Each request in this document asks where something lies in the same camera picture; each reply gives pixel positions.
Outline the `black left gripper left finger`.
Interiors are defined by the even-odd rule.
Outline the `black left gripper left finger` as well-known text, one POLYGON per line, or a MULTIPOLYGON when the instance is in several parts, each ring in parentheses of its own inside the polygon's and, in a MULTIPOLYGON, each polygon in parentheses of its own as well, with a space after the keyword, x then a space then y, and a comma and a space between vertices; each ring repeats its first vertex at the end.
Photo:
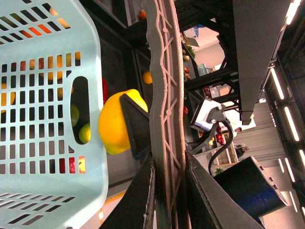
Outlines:
POLYGON ((149 153, 124 196, 101 229, 152 229, 155 210, 155 166, 149 153))

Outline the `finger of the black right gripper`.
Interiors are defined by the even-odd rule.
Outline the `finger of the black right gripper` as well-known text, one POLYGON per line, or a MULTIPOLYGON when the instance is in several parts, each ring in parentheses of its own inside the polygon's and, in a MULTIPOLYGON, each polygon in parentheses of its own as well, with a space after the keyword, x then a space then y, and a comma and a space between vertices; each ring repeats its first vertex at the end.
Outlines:
POLYGON ((119 98, 132 156, 144 160, 151 151, 149 114, 126 93, 119 98))
POLYGON ((186 143, 186 151, 196 155, 203 147, 209 145, 214 137, 214 132, 204 132, 201 137, 193 142, 186 143))

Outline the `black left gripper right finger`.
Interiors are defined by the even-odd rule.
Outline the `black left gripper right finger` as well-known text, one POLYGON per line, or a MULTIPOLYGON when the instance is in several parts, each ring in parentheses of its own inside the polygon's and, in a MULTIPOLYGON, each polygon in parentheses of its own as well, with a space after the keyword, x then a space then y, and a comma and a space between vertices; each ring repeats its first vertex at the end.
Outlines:
POLYGON ((193 229, 261 229, 189 152, 186 158, 187 209, 193 229))

